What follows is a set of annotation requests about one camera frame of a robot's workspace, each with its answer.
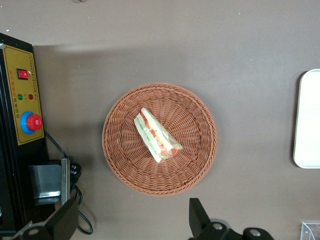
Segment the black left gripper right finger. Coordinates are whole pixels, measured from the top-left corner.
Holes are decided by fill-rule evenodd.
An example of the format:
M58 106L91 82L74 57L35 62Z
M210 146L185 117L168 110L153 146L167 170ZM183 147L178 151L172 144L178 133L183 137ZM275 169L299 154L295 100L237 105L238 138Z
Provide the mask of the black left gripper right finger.
M188 221L192 240L272 240L269 232L258 227L248 227L237 233L222 219L209 218L198 198L189 199Z

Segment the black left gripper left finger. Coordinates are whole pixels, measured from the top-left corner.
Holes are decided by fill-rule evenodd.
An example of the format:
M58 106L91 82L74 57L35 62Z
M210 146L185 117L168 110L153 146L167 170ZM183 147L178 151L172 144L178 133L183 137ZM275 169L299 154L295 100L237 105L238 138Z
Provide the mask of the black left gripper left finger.
M13 240L69 240L79 226L78 201L69 199L46 221L31 224L16 233Z

